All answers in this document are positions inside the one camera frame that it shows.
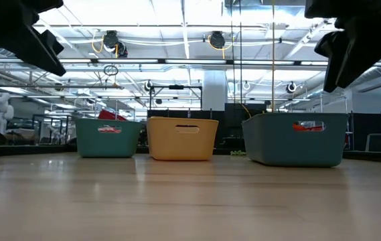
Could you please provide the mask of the green plastic bin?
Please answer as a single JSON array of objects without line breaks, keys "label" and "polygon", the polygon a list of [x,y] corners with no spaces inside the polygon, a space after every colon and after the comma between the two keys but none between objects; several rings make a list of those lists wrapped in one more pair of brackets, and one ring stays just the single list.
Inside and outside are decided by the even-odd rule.
[{"label": "green plastic bin", "polygon": [[[77,152],[81,157],[132,157],[139,140],[142,123],[128,120],[79,118],[76,123]],[[100,133],[99,127],[121,127],[120,133]]]}]

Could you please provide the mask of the orange candy bar white label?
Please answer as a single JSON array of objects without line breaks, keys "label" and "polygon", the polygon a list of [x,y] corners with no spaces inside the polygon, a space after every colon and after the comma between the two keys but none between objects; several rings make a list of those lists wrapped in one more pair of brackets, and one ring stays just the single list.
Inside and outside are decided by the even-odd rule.
[{"label": "orange candy bar white label", "polygon": [[315,132],[319,132],[319,131],[323,131],[323,126],[322,125],[318,125],[318,126],[314,126],[314,127],[305,127],[301,123],[295,122],[295,123],[293,123],[293,129],[295,131],[315,131]]}]

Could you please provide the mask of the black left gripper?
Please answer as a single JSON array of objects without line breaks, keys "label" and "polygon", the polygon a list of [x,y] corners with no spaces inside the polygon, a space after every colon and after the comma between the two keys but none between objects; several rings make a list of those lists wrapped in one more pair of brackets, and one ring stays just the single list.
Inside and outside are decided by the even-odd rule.
[{"label": "black left gripper", "polygon": [[39,14],[63,6],[64,0],[0,0],[0,48],[42,70],[63,76],[66,73],[58,54],[63,45],[49,30],[33,28]]}]

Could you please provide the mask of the red candy packet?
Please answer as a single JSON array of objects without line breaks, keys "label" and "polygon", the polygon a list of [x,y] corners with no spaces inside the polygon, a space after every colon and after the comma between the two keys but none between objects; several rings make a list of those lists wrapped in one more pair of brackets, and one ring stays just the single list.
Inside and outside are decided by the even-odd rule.
[{"label": "red candy packet", "polygon": [[122,131],[122,128],[121,127],[116,127],[116,126],[103,126],[103,127],[99,127],[98,128],[98,131],[100,133],[120,133]]},{"label": "red candy packet", "polygon": [[118,120],[118,121],[126,121],[127,119],[119,114],[116,114],[114,112],[110,112],[107,110],[101,110],[98,119],[102,120]]}]

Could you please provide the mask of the black metal stand frame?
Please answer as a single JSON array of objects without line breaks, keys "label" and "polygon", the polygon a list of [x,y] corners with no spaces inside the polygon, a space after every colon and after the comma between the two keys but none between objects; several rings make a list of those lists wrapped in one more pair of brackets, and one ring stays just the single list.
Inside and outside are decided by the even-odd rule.
[{"label": "black metal stand frame", "polygon": [[[169,90],[190,90],[191,93],[194,94],[194,96],[200,101],[200,109],[203,107],[203,100],[202,100],[202,90],[203,88],[201,86],[184,86],[179,84],[172,84],[168,86],[157,86],[152,85],[149,87],[149,110],[152,109],[152,104],[154,99],[161,99],[161,97],[158,97],[157,95],[163,90],[163,89],[169,89]],[[194,89],[198,89],[200,91],[200,94],[197,94]]]}]

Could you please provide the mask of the white building column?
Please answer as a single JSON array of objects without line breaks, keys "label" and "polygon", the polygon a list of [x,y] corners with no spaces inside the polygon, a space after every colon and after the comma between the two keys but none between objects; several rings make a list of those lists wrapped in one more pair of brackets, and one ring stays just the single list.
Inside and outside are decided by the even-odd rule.
[{"label": "white building column", "polygon": [[227,99],[228,84],[225,71],[205,71],[202,83],[202,110],[224,111]]}]

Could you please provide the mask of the long ceiling light rail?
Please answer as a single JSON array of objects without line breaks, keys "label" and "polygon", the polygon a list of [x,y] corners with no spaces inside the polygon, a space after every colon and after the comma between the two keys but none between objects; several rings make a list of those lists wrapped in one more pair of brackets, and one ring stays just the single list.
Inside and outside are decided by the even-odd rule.
[{"label": "long ceiling light rail", "polygon": [[[273,64],[272,60],[202,60],[202,59],[91,59],[91,58],[66,58],[60,59],[62,64],[213,64],[213,65],[259,65],[267,66]],[[0,58],[0,63],[23,63],[17,58]],[[280,66],[327,66],[326,61],[301,61],[301,60],[275,60],[275,65]],[[375,67],[381,67],[381,62],[374,64]]]}]

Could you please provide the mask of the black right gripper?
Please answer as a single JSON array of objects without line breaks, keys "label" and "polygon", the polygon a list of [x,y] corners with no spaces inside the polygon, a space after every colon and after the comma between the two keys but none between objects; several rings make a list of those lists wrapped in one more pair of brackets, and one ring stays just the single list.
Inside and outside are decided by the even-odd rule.
[{"label": "black right gripper", "polygon": [[304,16],[335,18],[343,29],[325,34],[314,49],[328,58],[324,91],[347,88],[381,59],[381,0],[305,0]]}]

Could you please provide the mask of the orange plastic bin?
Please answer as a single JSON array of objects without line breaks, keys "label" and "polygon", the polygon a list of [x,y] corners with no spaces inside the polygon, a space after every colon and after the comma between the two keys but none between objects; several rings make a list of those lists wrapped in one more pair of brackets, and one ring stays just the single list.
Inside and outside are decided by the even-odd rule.
[{"label": "orange plastic bin", "polygon": [[213,155],[218,121],[154,116],[147,120],[149,154],[164,161],[206,161]]}]

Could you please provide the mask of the dark blue plastic bin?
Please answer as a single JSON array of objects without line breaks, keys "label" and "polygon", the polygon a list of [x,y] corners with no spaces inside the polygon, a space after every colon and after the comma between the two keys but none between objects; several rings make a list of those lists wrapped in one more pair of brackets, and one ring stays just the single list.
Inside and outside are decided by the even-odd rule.
[{"label": "dark blue plastic bin", "polygon": [[[322,131],[296,131],[298,121],[322,122]],[[276,167],[335,167],[344,151],[348,115],[345,113],[257,114],[242,123],[246,155]]]}]

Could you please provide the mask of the white metal frame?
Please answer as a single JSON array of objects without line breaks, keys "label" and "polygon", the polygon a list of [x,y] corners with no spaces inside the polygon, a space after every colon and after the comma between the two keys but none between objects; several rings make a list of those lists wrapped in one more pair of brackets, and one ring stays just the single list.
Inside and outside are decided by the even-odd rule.
[{"label": "white metal frame", "polygon": [[371,133],[366,139],[366,152],[381,152],[381,133]]}]

